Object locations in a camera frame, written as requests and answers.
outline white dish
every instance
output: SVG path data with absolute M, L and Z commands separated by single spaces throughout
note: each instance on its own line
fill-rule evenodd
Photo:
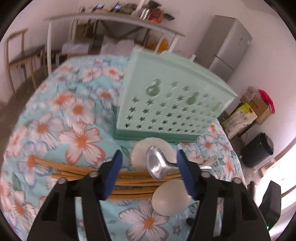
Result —
M 152 196 L 152 207 L 160 215 L 171 216 L 184 211 L 191 200 L 184 182 L 172 179 L 156 189 Z
M 169 162 L 177 163 L 176 151 L 168 142 L 160 138 L 149 137 L 139 141 L 131 152 L 131 165 L 134 169 L 147 170 L 146 152 L 150 146 L 158 147 Z

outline green basket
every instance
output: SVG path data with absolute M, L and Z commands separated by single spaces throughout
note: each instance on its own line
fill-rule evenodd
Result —
M 134 49 L 114 137 L 196 141 L 236 97 L 222 79 L 189 59 Z

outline silver refrigerator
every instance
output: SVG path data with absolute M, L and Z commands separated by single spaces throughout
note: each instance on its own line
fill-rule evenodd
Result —
M 194 61 L 227 82 L 251 41 L 252 36 L 236 18 L 216 15 L 195 53 Z

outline blue floral fabric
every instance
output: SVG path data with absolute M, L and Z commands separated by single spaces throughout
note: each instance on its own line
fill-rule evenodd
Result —
M 4 152 L 0 175 L 1 209 L 7 221 L 26 240 L 32 223 L 56 180 L 54 170 L 34 161 L 49 161 L 99 167 L 111 160 L 117 149 L 124 153 L 123 170 L 130 170 L 135 142 L 116 140 L 116 108 L 128 58 L 90 56 L 62 64 L 36 90 L 26 104 Z M 211 157 L 212 174 L 221 180 L 244 180 L 242 169 L 224 131 L 214 121 L 194 143 L 171 143 L 190 157 Z M 80 240 L 86 240 L 81 200 L 76 200 Z M 112 240 L 186 240 L 198 202 L 170 217 L 154 211 L 151 200 L 101 201 Z M 222 200 L 218 201 L 215 235 L 221 229 Z

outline gourd-shaped cutout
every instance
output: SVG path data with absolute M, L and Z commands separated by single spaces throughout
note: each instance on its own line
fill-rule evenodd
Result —
M 146 93 L 147 95 L 150 95 L 150 96 L 157 96 L 160 92 L 160 79 L 156 79 L 153 81 L 153 85 L 149 86 L 147 89 L 146 89 Z
M 198 96 L 198 92 L 195 92 L 190 98 L 188 98 L 188 100 L 186 101 L 186 103 L 188 105 L 192 105 L 196 102 L 196 97 Z

